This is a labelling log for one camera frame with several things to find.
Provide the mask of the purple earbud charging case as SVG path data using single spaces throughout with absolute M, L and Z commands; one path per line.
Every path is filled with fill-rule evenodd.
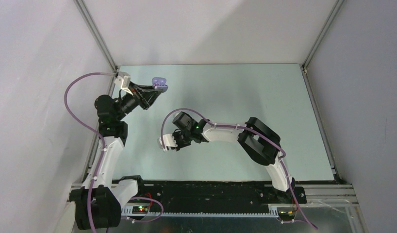
M 168 90 L 168 85 L 166 84 L 167 79 L 163 78 L 163 77 L 154 77 L 152 78 L 152 86 L 155 87 L 156 83 L 160 84 L 160 87 L 155 89 L 158 90 L 160 92 L 166 92 Z

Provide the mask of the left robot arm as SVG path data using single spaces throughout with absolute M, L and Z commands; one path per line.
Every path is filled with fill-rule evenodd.
M 69 200 L 76 204 L 75 221 L 80 230 L 117 227 L 126 203 L 130 199 L 134 202 L 144 200 L 146 189 L 139 185 L 140 176 L 123 178 L 112 187 L 114 169 L 128 136 L 128 124 L 123 118 L 138 106 L 149 109 L 167 89 L 165 78 L 153 78 L 151 85 L 125 84 L 124 96 L 114 99 L 101 95 L 96 98 L 98 153 L 81 188 L 73 190 L 69 196 Z

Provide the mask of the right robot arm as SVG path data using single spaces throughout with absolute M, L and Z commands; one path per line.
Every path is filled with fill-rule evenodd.
M 252 161 L 262 165 L 268 172 L 275 197 L 279 202 L 290 200 L 298 204 L 295 193 L 296 181 L 290 175 L 284 159 L 286 152 L 281 147 L 280 136 L 256 117 L 250 117 L 244 123 L 217 123 L 200 115 L 200 121 L 194 120 L 188 108 L 174 110 L 172 123 L 176 126 L 173 133 L 161 133 L 159 145 L 163 151 L 176 150 L 195 143 L 216 141 L 238 143 Z

